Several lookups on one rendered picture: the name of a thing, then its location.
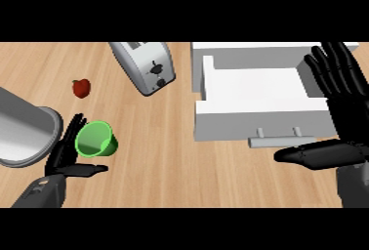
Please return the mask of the green cup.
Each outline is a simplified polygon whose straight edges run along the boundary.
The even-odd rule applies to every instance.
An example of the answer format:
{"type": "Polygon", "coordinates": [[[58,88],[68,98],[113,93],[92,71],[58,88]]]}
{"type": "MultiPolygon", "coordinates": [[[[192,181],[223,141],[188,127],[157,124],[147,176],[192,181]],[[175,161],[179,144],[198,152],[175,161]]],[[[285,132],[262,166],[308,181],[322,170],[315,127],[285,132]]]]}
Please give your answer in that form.
{"type": "Polygon", "coordinates": [[[116,153],[119,141],[113,128],[105,121],[91,122],[82,129],[76,139],[76,150],[82,157],[110,156],[116,153]]]}

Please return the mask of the red bell pepper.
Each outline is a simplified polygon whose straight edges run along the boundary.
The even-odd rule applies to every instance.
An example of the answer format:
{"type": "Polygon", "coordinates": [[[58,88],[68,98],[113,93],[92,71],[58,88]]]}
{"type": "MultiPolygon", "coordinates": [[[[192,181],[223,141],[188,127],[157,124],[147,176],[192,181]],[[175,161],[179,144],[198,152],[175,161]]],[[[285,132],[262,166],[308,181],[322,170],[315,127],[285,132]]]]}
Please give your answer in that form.
{"type": "Polygon", "coordinates": [[[76,96],[83,99],[92,91],[92,83],[88,79],[73,81],[73,90],[76,96]]]}

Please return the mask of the white open drawer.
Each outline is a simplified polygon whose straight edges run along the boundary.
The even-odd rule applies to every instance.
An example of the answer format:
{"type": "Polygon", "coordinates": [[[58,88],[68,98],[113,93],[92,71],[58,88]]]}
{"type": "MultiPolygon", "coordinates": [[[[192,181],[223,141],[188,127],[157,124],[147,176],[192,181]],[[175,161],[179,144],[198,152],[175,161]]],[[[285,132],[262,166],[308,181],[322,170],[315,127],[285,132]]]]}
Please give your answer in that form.
{"type": "Polygon", "coordinates": [[[203,98],[197,101],[195,139],[247,140],[263,132],[291,137],[337,134],[327,99],[309,94],[296,68],[218,69],[203,59],[203,98]]]}

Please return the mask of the white cabinet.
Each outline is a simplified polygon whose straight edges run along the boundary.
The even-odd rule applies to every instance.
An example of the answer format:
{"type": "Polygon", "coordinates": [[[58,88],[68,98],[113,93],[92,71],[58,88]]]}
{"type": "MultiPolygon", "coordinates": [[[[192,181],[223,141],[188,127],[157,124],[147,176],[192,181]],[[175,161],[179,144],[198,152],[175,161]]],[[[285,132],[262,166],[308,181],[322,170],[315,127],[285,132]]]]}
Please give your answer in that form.
{"type": "Polygon", "coordinates": [[[192,42],[192,91],[203,87],[203,59],[215,57],[216,69],[296,68],[311,98],[324,93],[303,57],[312,53],[319,42],[192,42]]]}

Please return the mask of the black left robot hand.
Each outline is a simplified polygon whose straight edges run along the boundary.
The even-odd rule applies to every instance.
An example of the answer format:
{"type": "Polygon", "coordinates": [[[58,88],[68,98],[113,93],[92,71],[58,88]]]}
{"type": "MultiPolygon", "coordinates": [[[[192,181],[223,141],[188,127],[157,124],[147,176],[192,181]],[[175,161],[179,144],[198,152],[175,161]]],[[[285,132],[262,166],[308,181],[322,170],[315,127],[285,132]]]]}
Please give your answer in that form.
{"type": "Polygon", "coordinates": [[[86,124],[88,119],[85,115],[79,113],[70,122],[64,138],[51,151],[45,165],[46,176],[61,174],[64,177],[89,178],[95,174],[108,171],[105,165],[83,164],[77,162],[79,152],[76,150],[76,139],[86,124]]]}

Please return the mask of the grey metal pot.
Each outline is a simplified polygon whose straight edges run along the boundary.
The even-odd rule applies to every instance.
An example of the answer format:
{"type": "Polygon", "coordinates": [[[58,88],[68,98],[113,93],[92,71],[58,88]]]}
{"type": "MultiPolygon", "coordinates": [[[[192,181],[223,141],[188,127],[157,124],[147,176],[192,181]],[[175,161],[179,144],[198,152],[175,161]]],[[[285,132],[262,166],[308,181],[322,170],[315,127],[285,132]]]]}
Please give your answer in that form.
{"type": "Polygon", "coordinates": [[[48,106],[35,106],[0,87],[0,165],[37,163],[60,142],[64,120],[48,106]]]}

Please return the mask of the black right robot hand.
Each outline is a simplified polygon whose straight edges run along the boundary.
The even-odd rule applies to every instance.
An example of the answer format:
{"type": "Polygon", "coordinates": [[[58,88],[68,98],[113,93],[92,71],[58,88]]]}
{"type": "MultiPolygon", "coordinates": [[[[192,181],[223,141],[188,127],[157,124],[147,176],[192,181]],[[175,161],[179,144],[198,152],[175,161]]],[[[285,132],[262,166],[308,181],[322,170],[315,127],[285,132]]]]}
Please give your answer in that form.
{"type": "Polygon", "coordinates": [[[339,138],[281,149],[275,161],[311,170],[369,160],[369,81],[343,42],[324,42],[305,56],[327,98],[339,138]]]}

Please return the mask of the silver toaster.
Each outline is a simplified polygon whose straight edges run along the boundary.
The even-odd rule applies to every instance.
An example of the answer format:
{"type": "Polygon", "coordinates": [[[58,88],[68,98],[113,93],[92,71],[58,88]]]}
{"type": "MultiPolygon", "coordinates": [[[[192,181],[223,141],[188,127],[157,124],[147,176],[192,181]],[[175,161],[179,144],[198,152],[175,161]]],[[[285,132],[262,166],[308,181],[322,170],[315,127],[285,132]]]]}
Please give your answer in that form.
{"type": "Polygon", "coordinates": [[[144,96],[151,96],[176,79],[164,42],[110,42],[113,54],[144,96]]]}

